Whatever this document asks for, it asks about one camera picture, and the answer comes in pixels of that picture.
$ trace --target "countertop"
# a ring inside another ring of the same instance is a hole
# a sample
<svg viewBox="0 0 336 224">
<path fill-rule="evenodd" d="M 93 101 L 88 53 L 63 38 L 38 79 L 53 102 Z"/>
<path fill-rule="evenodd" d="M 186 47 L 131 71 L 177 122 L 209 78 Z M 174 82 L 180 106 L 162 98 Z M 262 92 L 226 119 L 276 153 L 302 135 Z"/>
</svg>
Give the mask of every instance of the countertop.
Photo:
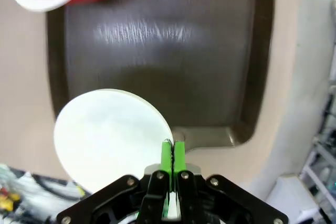
<svg viewBox="0 0 336 224">
<path fill-rule="evenodd" d="M 67 178 L 53 144 L 46 46 L 46 16 L 0 0 L 0 162 Z M 292 86 L 299 0 L 276 0 L 269 72 L 254 136 L 236 148 L 198 149 L 186 161 L 204 176 L 219 173 L 235 183 L 250 181 L 263 168 L 284 119 Z"/>
</svg>

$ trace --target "dark gray surface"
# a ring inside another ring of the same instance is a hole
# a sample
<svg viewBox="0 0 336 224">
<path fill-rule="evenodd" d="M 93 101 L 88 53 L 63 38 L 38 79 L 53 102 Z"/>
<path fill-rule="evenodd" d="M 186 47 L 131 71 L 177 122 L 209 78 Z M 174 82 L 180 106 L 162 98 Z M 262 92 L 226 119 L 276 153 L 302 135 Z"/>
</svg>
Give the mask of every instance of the dark gray surface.
<svg viewBox="0 0 336 224">
<path fill-rule="evenodd" d="M 70 98 L 122 89 L 170 126 L 240 117 L 254 0 L 106 0 L 65 9 Z"/>
</svg>

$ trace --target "dark sink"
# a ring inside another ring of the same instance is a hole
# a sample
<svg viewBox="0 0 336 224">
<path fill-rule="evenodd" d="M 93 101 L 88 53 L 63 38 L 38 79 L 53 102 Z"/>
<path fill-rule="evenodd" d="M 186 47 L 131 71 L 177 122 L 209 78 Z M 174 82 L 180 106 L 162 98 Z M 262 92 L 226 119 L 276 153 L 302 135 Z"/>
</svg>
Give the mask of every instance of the dark sink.
<svg viewBox="0 0 336 224">
<path fill-rule="evenodd" d="M 188 150 L 235 146 L 254 132 L 274 0 L 105 0 L 49 12 L 51 96 L 114 88 L 166 118 Z"/>
</svg>

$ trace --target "screw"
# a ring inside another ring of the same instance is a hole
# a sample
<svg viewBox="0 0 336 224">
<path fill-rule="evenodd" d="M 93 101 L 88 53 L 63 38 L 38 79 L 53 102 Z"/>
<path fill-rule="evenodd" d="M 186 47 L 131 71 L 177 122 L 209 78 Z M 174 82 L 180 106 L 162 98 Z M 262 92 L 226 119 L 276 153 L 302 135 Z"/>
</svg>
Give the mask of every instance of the screw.
<svg viewBox="0 0 336 224">
<path fill-rule="evenodd" d="M 210 179 L 210 183 L 211 183 L 213 186 L 218 186 L 218 184 L 219 184 L 218 180 L 216 180 L 215 178 Z"/>
<path fill-rule="evenodd" d="M 133 178 L 129 178 L 129 179 L 127 180 L 127 184 L 128 184 L 129 186 L 133 186 L 134 183 L 135 183 L 135 181 L 134 181 Z"/>
<path fill-rule="evenodd" d="M 71 222 L 71 218 L 69 216 L 65 216 L 62 221 L 61 224 L 69 224 Z"/>
<path fill-rule="evenodd" d="M 280 220 L 280 219 L 275 219 L 275 220 L 273 221 L 273 223 L 274 223 L 274 224 L 284 224 L 283 221 Z"/>
<path fill-rule="evenodd" d="M 182 178 L 187 179 L 189 178 L 189 174 L 186 172 L 181 173 Z"/>
<path fill-rule="evenodd" d="M 163 175 L 163 173 L 158 172 L 158 174 L 156 175 L 156 177 L 158 179 L 162 179 L 164 177 L 164 175 Z"/>
</svg>

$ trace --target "sink basin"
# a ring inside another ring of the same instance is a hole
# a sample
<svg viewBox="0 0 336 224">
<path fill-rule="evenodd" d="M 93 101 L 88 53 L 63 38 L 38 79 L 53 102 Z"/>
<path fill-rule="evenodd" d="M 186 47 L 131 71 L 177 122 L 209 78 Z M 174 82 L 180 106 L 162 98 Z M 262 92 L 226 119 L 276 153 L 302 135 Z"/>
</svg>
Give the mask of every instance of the sink basin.
<svg viewBox="0 0 336 224">
<path fill-rule="evenodd" d="M 105 0 L 48 12 L 55 115 L 95 89 L 135 93 L 187 150 L 253 135 L 274 0 Z"/>
</svg>

